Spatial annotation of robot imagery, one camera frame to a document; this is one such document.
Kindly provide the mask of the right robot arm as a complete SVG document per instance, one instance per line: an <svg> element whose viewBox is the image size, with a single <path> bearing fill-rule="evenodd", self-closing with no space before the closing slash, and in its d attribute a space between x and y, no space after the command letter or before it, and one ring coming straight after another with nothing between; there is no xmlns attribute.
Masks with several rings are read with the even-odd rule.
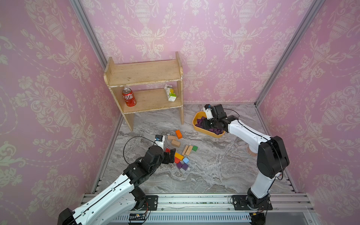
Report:
<svg viewBox="0 0 360 225"><path fill-rule="evenodd" d="M269 191L276 179L282 180L284 169L290 164L284 141L279 136L268 136L245 125L239 116L227 115L221 104L203 107L206 120L205 129L221 129L249 145L252 153L257 154L259 173L247 192L247 205L250 209L264 209L269 201Z"/></svg>

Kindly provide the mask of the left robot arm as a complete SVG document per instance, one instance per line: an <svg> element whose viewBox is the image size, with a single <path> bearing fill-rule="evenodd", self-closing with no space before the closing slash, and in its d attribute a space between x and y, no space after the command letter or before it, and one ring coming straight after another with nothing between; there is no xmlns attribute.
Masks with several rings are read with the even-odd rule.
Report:
<svg viewBox="0 0 360 225"><path fill-rule="evenodd" d="M162 164L175 162L176 149L169 152L151 146L144 157L129 164L123 173L105 190L74 210L66 208L58 216L58 225L106 225L116 216L130 210L150 210L146 194L140 185L146 182Z"/></svg>

